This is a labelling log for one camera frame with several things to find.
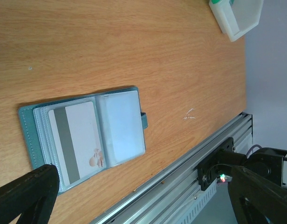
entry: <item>wood grain surface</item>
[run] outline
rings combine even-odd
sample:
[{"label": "wood grain surface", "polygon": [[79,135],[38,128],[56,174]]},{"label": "wood grain surface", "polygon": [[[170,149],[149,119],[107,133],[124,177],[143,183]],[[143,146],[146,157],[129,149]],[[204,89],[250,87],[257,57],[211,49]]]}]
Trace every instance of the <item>wood grain surface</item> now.
[{"label": "wood grain surface", "polygon": [[146,154],[59,196],[51,223],[90,222],[244,110],[244,39],[205,0],[0,0],[0,186],[31,170],[20,106],[130,85]]}]

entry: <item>teal leather cover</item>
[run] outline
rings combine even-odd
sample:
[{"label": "teal leather cover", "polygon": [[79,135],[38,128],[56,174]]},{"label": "teal leather cover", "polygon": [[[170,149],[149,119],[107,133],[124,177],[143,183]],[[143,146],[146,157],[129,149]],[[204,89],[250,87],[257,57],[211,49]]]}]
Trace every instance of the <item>teal leather cover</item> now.
[{"label": "teal leather cover", "polygon": [[[52,102],[47,102],[47,103],[34,104],[34,105],[28,105],[28,106],[21,107],[18,110],[18,115],[19,115],[21,128],[23,131],[24,139],[26,141],[27,150],[29,153],[29,157],[30,157],[33,169],[36,169],[44,165],[44,158],[42,155],[42,150],[41,150],[41,146],[39,142],[39,136],[37,133],[37,127],[36,127],[36,123],[34,119],[33,109],[47,106],[47,105],[68,102],[68,101],[75,100],[75,99],[81,99],[81,98],[87,98],[87,97],[93,97],[93,96],[99,96],[99,95],[105,95],[105,94],[112,94],[112,93],[118,93],[118,92],[134,91],[134,90],[138,91],[138,88],[130,87],[130,88],[124,88],[124,89],[119,89],[119,90],[114,90],[114,91],[89,94],[89,95],[84,95],[80,97],[62,99],[62,100],[57,100],[57,101],[52,101]],[[146,129],[148,127],[148,120],[147,120],[146,113],[141,112],[141,117],[142,117],[143,129]]]}]

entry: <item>white plastic container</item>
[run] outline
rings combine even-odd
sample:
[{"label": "white plastic container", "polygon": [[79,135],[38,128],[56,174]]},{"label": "white plastic container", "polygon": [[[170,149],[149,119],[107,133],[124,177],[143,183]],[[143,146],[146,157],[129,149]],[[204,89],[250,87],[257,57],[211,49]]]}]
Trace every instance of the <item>white plastic container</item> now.
[{"label": "white plastic container", "polygon": [[209,5],[222,30],[233,42],[260,21],[264,0],[210,0]]}]

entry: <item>white speck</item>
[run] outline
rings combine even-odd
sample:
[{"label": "white speck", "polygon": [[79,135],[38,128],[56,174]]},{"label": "white speck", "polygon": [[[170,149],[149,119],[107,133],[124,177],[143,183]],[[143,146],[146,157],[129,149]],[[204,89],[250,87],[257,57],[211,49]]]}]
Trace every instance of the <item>white speck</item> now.
[{"label": "white speck", "polygon": [[184,117],[183,120],[195,119],[195,117],[193,117],[193,116],[191,116],[191,115],[189,114],[191,111],[194,111],[194,109],[191,108],[191,109],[187,112],[186,117]]}]

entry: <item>silver metal frame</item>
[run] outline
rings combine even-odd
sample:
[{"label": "silver metal frame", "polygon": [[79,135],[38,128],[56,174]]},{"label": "silver metal frame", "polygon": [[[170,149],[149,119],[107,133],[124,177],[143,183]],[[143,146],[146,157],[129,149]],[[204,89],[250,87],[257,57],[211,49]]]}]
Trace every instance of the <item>silver metal frame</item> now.
[{"label": "silver metal frame", "polygon": [[233,137],[237,145],[251,131],[251,115],[237,116],[91,223],[166,223],[169,211],[180,206],[184,202],[182,198],[194,191],[195,167],[226,138]]}]

